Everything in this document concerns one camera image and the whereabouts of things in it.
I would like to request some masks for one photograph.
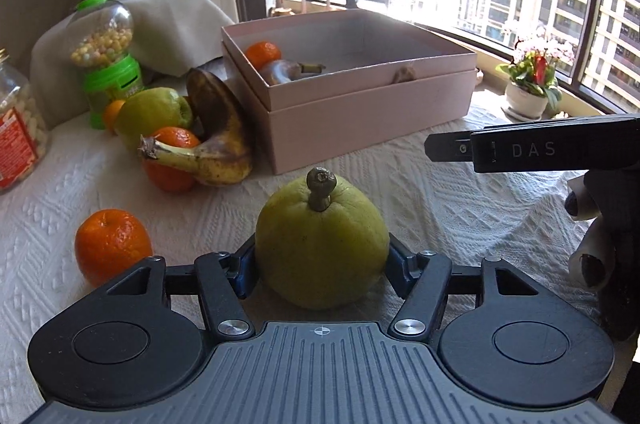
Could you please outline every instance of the crosshair symbol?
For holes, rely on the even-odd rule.
[[[313,333],[319,336],[326,336],[329,332],[332,332],[332,330],[329,330],[327,327],[318,327],[313,330]]]

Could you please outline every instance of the green fruit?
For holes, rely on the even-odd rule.
[[[129,150],[140,146],[140,136],[148,137],[166,126],[190,128],[193,113],[187,100],[172,88],[150,88],[129,97],[114,125]]]
[[[260,277],[307,309],[361,298],[384,271],[388,252],[380,212],[359,189],[323,168],[274,193],[255,227]]]

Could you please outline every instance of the gumball machine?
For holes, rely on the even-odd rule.
[[[82,0],[66,27],[68,56],[84,72],[91,126],[103,130],[102,112],[143,90],[140,64],[129,54],[131,12],[117,0]]]

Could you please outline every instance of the potted plant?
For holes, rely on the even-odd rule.
[[[571,64],[574,48],[548,36],[543,27],[526,36],[518,36],[511,63],[497,66],[510,77],[505,90],[508,109],[521,120],[539,120],[547,104],[558,110],[562,92],[556,79],[558,61]]]

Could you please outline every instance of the jar of snacks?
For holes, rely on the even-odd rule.
[[[49,142],[31,85],[8,59],[0,49],[0,193],[33,172]]]
[[[116,0],[82,0],[66,27],[69,57],[85,71],[124,59],[133,38],[129,9]]]
[[[68,56],[85,73],[91,126],[103,130],[107,105],[144,89],[140,65],[128,50],[133,18],[116,0],[83,0],[76,9],[66,27]]]

